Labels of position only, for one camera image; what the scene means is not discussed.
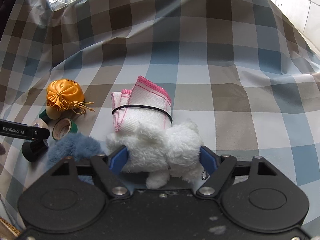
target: white plush toy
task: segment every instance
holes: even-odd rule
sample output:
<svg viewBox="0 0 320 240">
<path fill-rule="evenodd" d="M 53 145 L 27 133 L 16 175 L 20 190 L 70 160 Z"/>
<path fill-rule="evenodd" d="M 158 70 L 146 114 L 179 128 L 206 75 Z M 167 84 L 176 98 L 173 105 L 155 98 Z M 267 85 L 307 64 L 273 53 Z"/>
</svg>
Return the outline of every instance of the white plush toy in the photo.
<svg viewBox="0 0 320 240">
<path fill-rule="evenodd" d="M 112 109 L 123 105 L 153 106 L 171 114 L 167 92 L 139 77 L 132 90 L 112 93 Z M 164 186 L 170 178 L 182 177 L 188 182 L 200 177 L 199 149 L 203 141 L 197 125 L 188 120 L 171 127 L 162 112 L 145 108 L 122 108 L 114 113 L 115 133 L 107 137 L 111 151 L 125 145 L 130 154 L 124 172 L 149 172 L 147 187 Z"/>
</svg>

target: plaid fabric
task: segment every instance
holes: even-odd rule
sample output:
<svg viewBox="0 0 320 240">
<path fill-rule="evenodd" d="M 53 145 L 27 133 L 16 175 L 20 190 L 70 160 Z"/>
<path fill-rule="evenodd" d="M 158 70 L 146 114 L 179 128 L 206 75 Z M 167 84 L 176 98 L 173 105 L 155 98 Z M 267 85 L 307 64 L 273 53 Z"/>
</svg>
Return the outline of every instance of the plaid fabric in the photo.
<svg viewBox="0 0 320 240">
<path fill-rule="evenodd" d="M 95 109 L 78 130 L 102 144 L 111 93 L 145 76 L 169 93 L 174 122 L 191 118 L 213 151 L 262 155 L 295 182 L 310 201 L 306 228 L 320 233 L 320 60 L 271 1 L 77 0 L 53 11 L 17 0 L 0 65 L 0 118 L 31 124 L 47 85 L 72 79 Z M 2 140 L 0 192 L 21 224 L 17 199 L 46 157 L 30 164 L 22 140 Z"/>
</svg>

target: metal bolt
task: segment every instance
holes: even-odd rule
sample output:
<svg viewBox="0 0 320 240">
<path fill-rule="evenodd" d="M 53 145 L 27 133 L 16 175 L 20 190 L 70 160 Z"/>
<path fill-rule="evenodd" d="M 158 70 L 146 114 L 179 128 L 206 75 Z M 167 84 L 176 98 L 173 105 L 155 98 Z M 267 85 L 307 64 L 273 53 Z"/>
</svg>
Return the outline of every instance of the metal bolt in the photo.
<svg viewBox="0 0 320 240">
<path fill-rule="evenodd" d="M 125 187 L 114 187 L 112 189 L 112 193 L 118 196 L 124 195 L 128 192 L 128 190 Z"/>
<path fill-rule="evenodd" d="M 199 193 L 206 196 L 212 195 L 214 192 L 215 190 L 212 187 L 201 187 L 199 189 Z"/>
<path fill-rule="evenodd" d="M 159 194 L 159 197 L 160 198 L 166 198 L 168 195 L 166 194 L 166 193 L 161 193 L 161 194 Z"/>
</svg>

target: blue fur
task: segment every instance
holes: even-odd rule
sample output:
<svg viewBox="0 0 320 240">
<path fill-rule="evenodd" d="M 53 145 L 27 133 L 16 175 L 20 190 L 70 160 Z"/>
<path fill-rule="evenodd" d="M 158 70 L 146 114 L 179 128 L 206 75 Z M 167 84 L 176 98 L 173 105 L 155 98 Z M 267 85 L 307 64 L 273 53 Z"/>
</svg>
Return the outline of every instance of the blue fur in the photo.
<svg viewBox="0 0 320 240">
<path fill-rule="evenodd" d="M 97 154 L 104 154 L 100 143 L 92 137 L 84 136 L 82 133 L 69 133 L 49 147 L 47 152 L 47 168 L 52 168 L 61 159 L 72 156 L 76 162 L 90 158 Z M 82 181 L 92 184 L 90 176 L 79 176 Z"/>
</svg>

